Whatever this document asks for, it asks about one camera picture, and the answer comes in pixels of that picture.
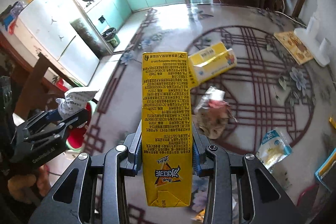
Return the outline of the person left hand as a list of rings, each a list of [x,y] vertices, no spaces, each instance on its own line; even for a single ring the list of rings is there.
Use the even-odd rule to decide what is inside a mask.
[[[43,165],[37,171],[26,175],[15,175],[7,182],[10,195],[17,201],[32,204],[33,199],[28,196],[26,189],[37,186],[39,194],[45,197],[50,191],[48,168]]]

